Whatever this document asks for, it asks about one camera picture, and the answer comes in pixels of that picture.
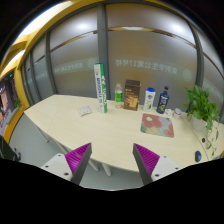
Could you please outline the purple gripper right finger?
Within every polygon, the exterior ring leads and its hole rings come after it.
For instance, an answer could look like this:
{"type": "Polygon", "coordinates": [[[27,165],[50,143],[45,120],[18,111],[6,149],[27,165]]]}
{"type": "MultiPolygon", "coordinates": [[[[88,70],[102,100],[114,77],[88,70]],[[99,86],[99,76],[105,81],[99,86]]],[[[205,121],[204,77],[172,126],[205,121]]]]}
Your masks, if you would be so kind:
{"type": "Polygon", "coordinates": [[[159,161],[160,156],[136,143],[133,144],[133,155],[143,184],[148,185],[152,183],[153,180],[151,175],[159,161]]]}

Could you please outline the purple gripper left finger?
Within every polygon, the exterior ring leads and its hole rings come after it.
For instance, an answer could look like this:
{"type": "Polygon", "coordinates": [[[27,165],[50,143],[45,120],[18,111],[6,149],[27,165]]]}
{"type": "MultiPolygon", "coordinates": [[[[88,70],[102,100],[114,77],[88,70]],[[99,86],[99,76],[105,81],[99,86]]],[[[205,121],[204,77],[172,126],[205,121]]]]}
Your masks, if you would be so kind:
{"type": "Polygon", "coordinates": [[[65,155],[65,159],[72,172],[72,183],[76,185],[80,184],[91,154],[91,144],[87,143],[65,155]]]}

